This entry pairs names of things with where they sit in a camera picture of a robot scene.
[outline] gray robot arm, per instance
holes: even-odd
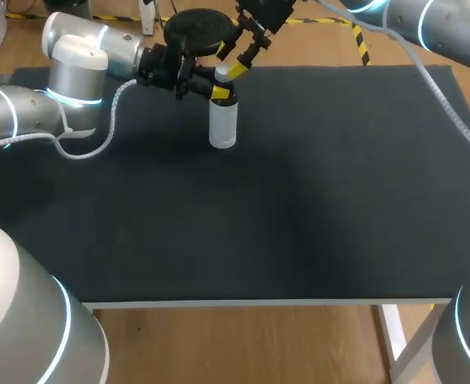
[[[470,68],[470,0],[341,0],[362,22],[388,28],[409,42]]]

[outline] table leg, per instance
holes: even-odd
[[[142,31],[145,36],[153,36],[155,34],[155,3],[150,2],[146,5],[143,0],[139,0],[139,7]]]
[[[402,322],[400,321],[400,313],[396,304],[382,304],[378,307],[386,352],[388,353],[388,360],[392,364],[407,345]]]
[[[423,368],[424,364],[432,360],[432,334],[445,307],[446,305],[436,305],[411,341],[401,351],[398,351],[398,349],[393,350],[389,371],[392,384],[409,383]]]

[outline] wooden floor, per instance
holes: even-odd
[[[23,9],[30,0],[11,0]],[[235,16],[235,0],[176,0],[180,9],[208,7]],[[164,16],[171,8],[163,0]],[[95,14],[137,16],[136,0],[93,0]],[[38,0],[31,13],[43,14]],[[297,2],[294,17],[321,18],[329,12]],[[44,21],[9,20],[0,47],[0,74],[21,66],[47,66],[40,37]],[[109,22],[140,31],[137,22]],[[401,48],[385,36],[364,32],[375,65],[409,64]],[[162,41],[160,31],[155,38]],[[360,66],[350,27],[340,24],[285,26],[260,66]],[[248,38],[239,46],[245,46]],[[453,65],[470,105],[470,70],[417,50],[427,64]],[[410,338],[429,306],[400,306]],[[98,314],[110,341],[109,384],[200,383],[371,383],[388,382],[380,330],[368,306],[186,310],[109,310]],[[433,382],[426,369],[416,384]]]

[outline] black tabletop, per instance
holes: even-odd
[[[470,125],[451,70],[429,70]],[[69,150],[104,139],[119,85]],[[0,227],[86,302],[438,298],[470,279],[470,145],[414,68],[255,68],[237,87],[229,150],[206,101],[141,86],[97,158],[0,150]]]

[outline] yellow label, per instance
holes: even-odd
[[[229,69],[229,72],[227,72],[227,75],[235,80],[238,76],[243,74],[244,72],[247,72],[249,69],[239,62],[238,60],[233,64],[233,66]]]
[[[229,90],[220,86],[213,86],[213,92],[211,92],[211,100],[229,98]]]
[[[220,46],[219,46],[219,49],[217,50],[217,53],[216,54],[219,54],[219,52],[222,50],[222,48],[225,47],[226,44],[224,44],[224,42],[220,42]]]

